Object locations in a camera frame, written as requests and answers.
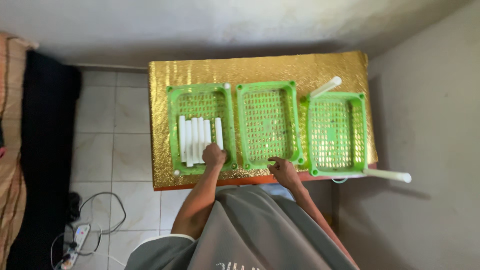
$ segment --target gold foil surface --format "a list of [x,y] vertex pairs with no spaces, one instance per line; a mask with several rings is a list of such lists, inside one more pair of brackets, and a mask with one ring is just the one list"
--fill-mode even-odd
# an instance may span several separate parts
[[[300,138],[303,149],[306,136],[306,109],[300,98],[312,92],[334,76],[342,78],[342,85],[333,91],[364,93],[366,96],[368,124],[368,163],[378,161],[373,140],[372,112],[367,82],[367,56],[360,51],[305,54],[277,57],[233,58],[217,60],[156,61],[149,63],[150,114],[152,127],[153,187],[194,184],[199,175],[174,176],[170,152],[166,86],[223,83],[232,85],[234,120],[238,119],[235,85],[268,81],[294,80],[297,83]],[[268,169],[244,170],[241,166],[240,132],[235,120],[235,138],[238,169],[221,172],[219,181],[269,175]]]

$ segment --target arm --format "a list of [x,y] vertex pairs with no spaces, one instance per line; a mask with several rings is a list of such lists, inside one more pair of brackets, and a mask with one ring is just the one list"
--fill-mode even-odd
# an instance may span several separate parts
[[218,174],[227,154],[218,145],[210,144],[204,150],[202,159],[206,164],[205,172],[183,202],[172,227],[172,233],[186,234],[194,239],[202,234],[212,210]]
[[268,165],[268,169],[273,174],[274,179],[277,179],[282,186],[290,190],[298,206],[307,212],[307,214],[318,224],[318,226],[320,226],[320,228],[322,228],[322,230],[333,240],[333,242],[335,242],[335,244],[348,257],[348,259],[355,266],[357,266],[347,249],[345,249],[342,242],[340,242],[340,239],[335,235],[332,228],[330,228],[327,221],[318,210],[317,206],[313,203],[308,190],[301,183],[292,162],[279,157],[271,157],[268,160],[275,161],[274,165]]

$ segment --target hand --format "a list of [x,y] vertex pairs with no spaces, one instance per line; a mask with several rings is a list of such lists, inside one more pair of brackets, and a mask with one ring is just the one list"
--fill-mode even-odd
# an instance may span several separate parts
[[213,143],[207,145],[202,155],[202,159],[205,161],[207,167],[222,167],[227,160],[227,152],[220,150],[217,144]]
[[267,168],[273,174],[273,179],[276,179],[280,185],[284,186],[290,191],[302,186],[300,178],[293,167],[292,162],[281,159],[279,157],[270,157],[268,161],[275,161],[274,165],[267,165]]

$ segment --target gray shirt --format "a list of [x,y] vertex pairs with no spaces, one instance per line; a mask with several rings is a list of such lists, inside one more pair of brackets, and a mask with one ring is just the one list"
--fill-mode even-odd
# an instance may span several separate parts
[[294,201],[257,186],[219,191],[202,235],[141,244],[125,270],[355,269]]

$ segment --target white cylinder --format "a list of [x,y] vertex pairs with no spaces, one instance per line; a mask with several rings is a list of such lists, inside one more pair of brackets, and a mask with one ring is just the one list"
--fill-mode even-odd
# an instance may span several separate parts
[[204,120],[205,148],[212,143],[212,130],[210,129],[210,120]]
[[193,163],[198,163],[198,119],[192,118],[192,147],[193,147]]
[[220,117],[215,118],[215,137],[216,144],[223,150],[222,120]]
[[185,148],[187,152],[187,167],[193,166],[192,122],[185,121]]
[[382,171],[375,169],[363,169],[363,173],[367,176],[376,176],[380,178],[386,178],[390,180],[402,181],[405,183],[412,182],[412,177],[408,172],[391,172],[391,171]]
[[342,84],[342,78],[340,78],[338,76],[335,76],[335,77],[333,77],[333,79],[328,81],[326,84],[322,85],[321,87],[319,87],[316,90],[314,90],[313,92],[311,92],[310,97],[311,98],[316,98],[319,95],[321,95],[322,93],[324,93],[326,91],[330,91],[333,88],[339,86],[340,84]]
[[205,163],[202,155],[205,149],[204,118],[198,118],[198,163]]
[[180,144],[180,160],[181,162],[187,162],[187,152],[186,152],[186,141],[185,141],[185,116],[181,115],[179,116],[179,125],[178,125],[178,131],[179,131],[179,144]]

